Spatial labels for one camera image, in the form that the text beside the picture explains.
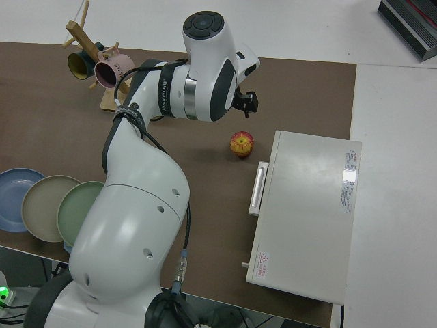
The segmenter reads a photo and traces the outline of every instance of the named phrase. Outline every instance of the black button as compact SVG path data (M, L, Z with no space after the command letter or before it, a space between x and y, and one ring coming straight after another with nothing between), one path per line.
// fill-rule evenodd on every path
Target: black button
M214 17L214 24L211 26L211 30L217 32L223 26L223 18L222 16Z
M184 29L190 29L193 26L194 17L188 17L184 23Z
M207 29L193 29L189 31L189 34L195 38L206 38L210 36L210 32Z
M209 29L212 25L212 18L206 15L197 17L194 22L194 27L196 29Z

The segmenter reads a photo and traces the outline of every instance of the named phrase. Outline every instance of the apple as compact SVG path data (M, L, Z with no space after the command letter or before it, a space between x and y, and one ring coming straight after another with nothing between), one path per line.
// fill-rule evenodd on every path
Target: apple
M253 149L253 137L249 132L239 131L231 137L232 152L240 158L250 155Z

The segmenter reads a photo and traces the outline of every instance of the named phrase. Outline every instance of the pink cup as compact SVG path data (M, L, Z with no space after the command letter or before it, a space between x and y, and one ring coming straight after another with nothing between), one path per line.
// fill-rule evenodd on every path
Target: pink cup
M104 53L112 52L112 56L104 58ZM98 52L99 62L94 66L97 81L107 89L117 85L121 77L132 70L135 64L127 55L120 53L116 46Z

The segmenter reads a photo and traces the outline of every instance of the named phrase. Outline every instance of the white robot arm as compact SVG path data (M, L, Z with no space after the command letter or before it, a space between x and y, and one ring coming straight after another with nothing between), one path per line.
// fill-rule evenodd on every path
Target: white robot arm
M31 304L25 327L197 324L180 295L163 294L160 287L163 262L188 206L188 182L178 164L145 143L142 134L159 115L211 122L233 104L256 111L256 95L242 95L238 85L259 60L247 46L235 46L229 25L216 12L190 16L183 36L190 64L150 59L136 69L104 146L107 180L70 256L72 281L56 295L43 325L31 322L41 312ZM176 320L163 310L169 304Z

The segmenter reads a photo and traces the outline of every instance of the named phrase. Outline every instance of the brown mat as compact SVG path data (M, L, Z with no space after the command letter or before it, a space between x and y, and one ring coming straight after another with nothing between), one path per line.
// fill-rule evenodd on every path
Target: brown mat
M87 87L67 67L71 46L0 43L0 172L36 169L80 181L104 181L100 158L112 113L99 109L103 89ZM147 58L177 59L181 53L126 50L139 65ZM184 292L276 316L329 327L331 304L245 282L257 219L247 214L258 161L268 161L275 130L348 139L356 66L262 59L242 85L259 98L259 112L244 118L231 110L216 123L165 118L150 132L180 164L191 186L190 256ZM236 131L255 139L249 158L229 151ZM169 286L184 227L165 263ZM29 233L0 232L0 245L68 261L61 243Z

